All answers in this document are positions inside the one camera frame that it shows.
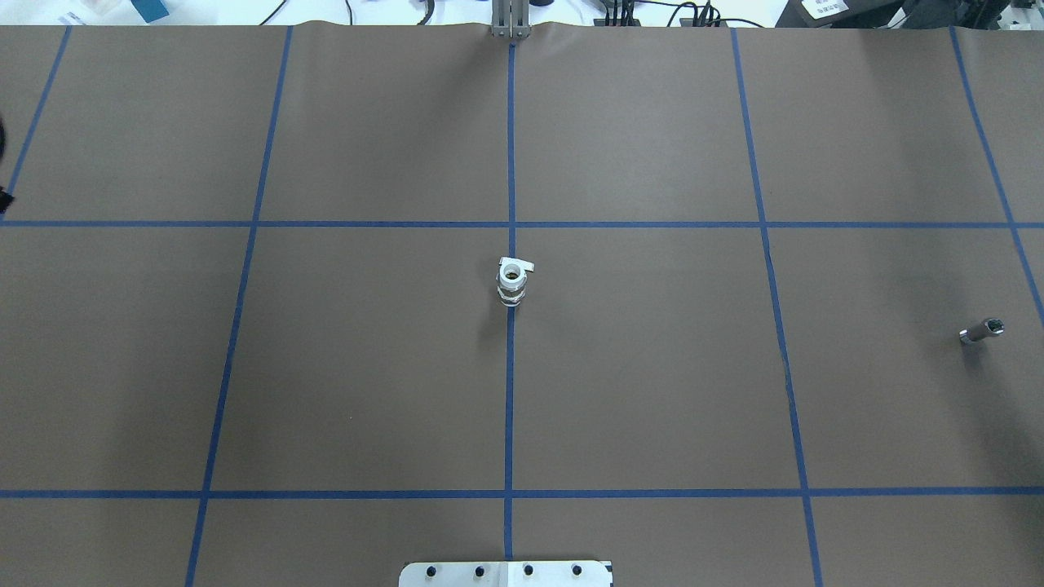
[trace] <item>label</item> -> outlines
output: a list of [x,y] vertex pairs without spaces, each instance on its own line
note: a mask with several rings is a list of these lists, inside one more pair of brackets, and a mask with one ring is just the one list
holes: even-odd
[[845,0],[801,0],[801,5],[815,20],[832,17],[848,9]]

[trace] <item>blue tape line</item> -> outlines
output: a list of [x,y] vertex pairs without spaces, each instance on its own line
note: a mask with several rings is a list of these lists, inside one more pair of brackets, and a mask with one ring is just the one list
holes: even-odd
[[246,228],[250,220],[7,220],[6,227],[25,228]]
[[500,499],[504,495],[494,490],[416,490],[416,491],[211,491],[211,499],[339,499],[339,500],[395,500],[395,499]]
[[482,220],[260,220],[266,228],[505,229],[509,222]]
[[[51,64],[51,71],[47,74],[47,81],[44,84],[44,90],[40,93],[40,100],[37,101],[37,111],[32,113],[32,121],[29,122],[29,131],[25,134],[25,141],[22,143],[22,149],[18,152],[18,160],[15,161],[15,169],[10,173],[10,183],[7,185],[7,192],[15,194],[15,189],[18,187],[18,179],[22,174],[22,166],[25,165],[25,158],[29,154],[29,145],[32,144],[32,137],[37,135],[37,126],[40,124],[40,117],[44,114],[44,107],[47,104],[47,98],[51,95],[51,87],[54,86],[54,78],[58,74],[58,67],[62,65],[62,57],[65,56],[66,47],[69,46],[69,38],[72,36],[72,27],[67,26],[65,34],[62,36],[62,43],[58,44],[58,52],[54,54],[54,63]],[[0,214],[0,221],[3,220],[5,214]]]
[[[507,46],[507,255],[516,255],[518,219],[515,212],[515,51]],[[515,488],[515,308],[507,308],[504,382],[504,560],[515,556],[513,490]]]
[[1037,306],[1037,316],[1041,321],[1041,326],[1044,327],[1044,302],[1041,301],[1040,291],[1037,289],[1037,280],[1034,279],[1034,272],[1029,267],[1029,260],[1026,258],[1026,252],[1022,248],[1022,238],[1019,236],[1019,229],[1015,224],[1012,206],[1007,202],[1007,193],[1004,192],[1004,184],[1000,181],[1000,172],[997,170],[997,163],[993,159],[990,141],[986,137],[982,120],[979,119],[978,108],[975,105],[975,96],[972,94],[972,86],[968,80],[968,71],[965,68],[965,57],[960,52],[960,43],[957,41],[957,29],[953,26],[950,27],[950,41],[953,43],[953,54],[957,57],[957,69],[960,71],[960,84],[965,87],[968,109],[971,111],[972,121],[975,122],[975,131],[978,132],[979,141],[982,143],[986,161],[990,165],[990,174],[993,175],[993,184],[997,188],[997,196],[1000,197],[1000,206],[1004,209],[1004,217],[1007,218],[1009,228],[1012,230],[1012,240],[1015,241],[1015,250],[1018,252],[1019,261],[1022,263],[1022,273],[1026,276],[1029,294],[1033,296],[1034,304]]
[[751,125],[751,111],[746,101],[746,84],[743,81],[743,65],[739,51],[739,37],[731,29],[732,52],[736,62],[736,83],[739,88],[739,103],[743,114],[743,131],[746,134],[746,154],[751,164],[751,180],[754,184],[754,199],[761,224],[761,248],[765,256],[765,271],[768,275],[768,291],[773,301],[773,316],[776,320],[776,341],[783,359],[783,376],[786,382],[786,397],[790,410],[790,432],[793,437],[794,459],[798,462],[798,480],[804,492],[802,504],[805,510],[805,530],[808,535],[808,551],[812,564],[812,579],[815,587],[823,587],[823,571],[820,565],[820,546],[815,536],[815,520],[812,516],[812,500],[808,495],[808,473],[805,469],[805,449],[801,441],[801,424],[798,420],[798,402],[793,395],[793,380],[790,376],[790,356],[787,352],[786,333],[783,330],[783,312],[780,310],[779,288],[776,285],[776,267],[773,264],[772,243],[768,240],[768,224],[761,193],[761,175],[758,172],[758,158],[754,148],[754,131]]
[[660,221],[660,220],[553,220],[520,221],[520,229],[756,229],[760,222],[752,221]]
[[1044,487],[868,487],[811,489],[812,497],[887,497],[904,495],[1044,495]]
[[[501,220],[6,220],[2,227],[23,228],[402,228],[402,229],[505,229],[512,222]],[[821,220],[769,220],[770,229],[946,229],[946,230],[1007,230],[1007,222],[861,222]],[[517,229],[760,229],[758,221],[694,220],[694,221],[612,221],[551,220],[517,221]],[[1044,222],[1015,222],[1023,230],[1044,229]]]
[[515,44],[507,46],[507,255],[515,256]]
[[145,22],[155,22],[170,15],[163,0],[130,0],[130,3]]
[[1006,222],[768,221],[770,229],[1006,229]]
[[199,491],[137,490],[0,490],[0,499],[199,499]]
[[246,239],[246,253],[243,256],[243,269],[239,278],[239,291],[236,294],[236,309],[232,318],[232,329],[229,334],[229,348],[224,356],[224,371],[221,375],[221,388],[217,397],[217,409],[214,414],[214,425],[211,429],[210,448],[207,451],[207,467],[204,472],[203,496],[199,498],[199,510],[196,513],[196,526],[192,536],[192,549],[189,554],[188,570],[185,574],[186,587],[191,587],[195,581],[195,568],[199,559],[199,544],[207,520],[207,504],[210,499],[211,483],[214,478],[214,463],[217,460],[217,445],[221,438],[221,424],[224,421],[224,404],[229,397],[229,382],[232,379],[232,362],[236,354],[236,343],[239,338],[239,325],[243,315],[243,301],[246,298],[246,286],[251,277],[251,262],[254,259],[254,245],[257,242],[258,220],[261,218],[261,205],[264,202],[264,188],[268,175],[268,163],[271,160],[271,146],[276,140],[276,125],[279,122],[279,107],[283,98],[283,83],[286,79],[286,64],[290,56],[290,42],[293,39],[293,27],[286,28],[286,39],[283,41],[283,57],[279,67],[279,78],[276,81],[276,97],[272,100],[271,117],[268,121],[268,137],[265,140],[264,157],[261,160],[261,177],[258,179],[257,195],[254,199],[254,216],[251,233]]
[[516,499],[801,497],[801,489],[517,489]]
[[[397,500],[503,499],[499,489],[433,490],[230,490],[211,491],[208,499]],[[1017,487],[843,487],[821,489],[516,489],[513,499],[727,499],[803,497],[902,497],[962,495],[1044,495],[1044,486]],[[0,490],[0,499],[199,499],[201,491],[181,490]]]

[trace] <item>white plastic fitting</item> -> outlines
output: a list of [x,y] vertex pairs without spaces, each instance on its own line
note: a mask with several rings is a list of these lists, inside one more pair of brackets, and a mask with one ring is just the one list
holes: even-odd
[[497,294],[500,301],[508,308],[519,305],[525,298],[526,274],[536,266],[529,261],[514,257],[501,257],[500,269],[497,272]]

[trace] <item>grid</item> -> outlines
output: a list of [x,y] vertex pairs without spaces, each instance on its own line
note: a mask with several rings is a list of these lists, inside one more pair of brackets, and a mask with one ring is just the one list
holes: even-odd
[[[185,584],[192,585],[195,581],[196,565],[200,548],[206,541],[206,520],[208,506],[212,500],[445,500],[445,499],[488,499],[499,500],[503,504],[503,554],[508,560],[515,556],[514,527],[516,522],[515,501],[520,499],[669,499],[669,498],[800,498],[802,502],[807,547],[811,563],[813,583],[816,586],[825,584],[821,568],[820,543],[816,537],[816,523],[813,517],[813,498],[850,498],[850,497],[899,497],[899,496],[1038,496],[1044,495],[1044,486],[925,486],[925,487],[814,487],[809,483],[806,471],[805,447],[802,441],[802,429],[799,419],[799,405],[794,394],[794,383],[791,377],[791,362],[788,352],[784,316],[786,308],[781,302],[780,287],[777,284],[777,269],[773,258],[770,242],[772,231],[790,229],[831,229],[831,230],[958,230],[958,231],[1003,231],[1011,233],[1012,242],[1018,255],[1024,273],[1025,286],[1028,288],[1038,319],[1044,326],[1044,305],[1042,305],[1031,264],[1023,246],[1020,231],[1044,228],[1044,222],[1017,221],[1005,194],[1003,183],[994,160],[990,142],[979,119],[972,87],[966,71],[965,61],[958,42],[957,31],[950,29],[950,40],[954,57],[960,74],[964,91],[971,119],[981,141],[989,170],[994,182],[997,197],[1003,210],[1004,221],[806,221],[806,220],[769,220],[765,211],[765,201],[762,193],[761,174],[758,168],[756,136],[748,103],[748,89],[744,83],[743,64],[741,58],[739,37],[731,31],[731,43],[734,57],[739,107],[745,133],[751,182],[757,210],[757,220],[719,220],[719,221],[582,221],[582,220],[519,220],[516,213],[516,56],[519,47],[506,47],[506,192],[507,220],[278,220],[263,219],[262,208],[265,197],[266,181],[269,163],[272,159],[272,146],[277,136],[280,107],[283,100],[283,88],[286,78],[291,52],[291,42],[294,29],[286,29],[283,41],[282,55],[276,83],[270,119],[265,140],[264,157],[261,163],[260,177],[257,182],[257,192],[253,206],[253,216],[248,220],[236,219],[201,219],[201,220],[19,220],[4,219],[0,227],[4,228],[232,228],[248,229],[245,253],[236,295],[234,315],[231,321],[231,332],[228,339],[227,354],[223,361],[222,377],[214,412],[205,474],[199,490],[47,490],[47,489],[0,489],[3,499],[164,499],[190,500],[198,502],[197,515],[191,542]],[[69,44],[72,28],[67,27],[61,45],[54,57],[53,66],[47,76],[46,85],[40,96],[39,103],[32,116],[31,123],[18,155],[9,188],[16,191],[21,170],[28,157],[31,156],[33,135],[41,116],[46,110],[48,95],[57,75],[63,55]],[[226,404],[233,376],[233,363],[239,338],[240,324],[244,303],[248,295],[248,282],[254,262],[255,244],[261,229],[275,228],[358,228],[358,229],[493,229],[504,230],[507,233],[507,251],[516,255],[519,231],[536,229],[661,229],[661,230],[702,230],[702,229],[741,229],[758,231],[764,258],[765,278],[767,280],[772,315],[775,324],[778,350],[782,360],[785,378],[785,391],[789,408],[790,433],[797,465],[798,487],[751,488],[751,489],[522,489],[515,484],[515,380],[516,380],[516,309],[506,311],[505,339],[505,374],[504,381],[504,439],[503,439],[503,488],[502,489],[447,489],[447,490],[218,490],[214,489],[214,471],[218,454],[219,441],[224,422]]]

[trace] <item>white metal plate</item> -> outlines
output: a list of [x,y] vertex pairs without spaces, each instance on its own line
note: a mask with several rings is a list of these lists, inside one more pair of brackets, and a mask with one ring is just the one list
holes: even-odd
[[801,4],[815,20],[832,17],[848,9],[845,0],[801,0]]
[[613,563],[410,563],[399,573],[399,587],[613,587]]

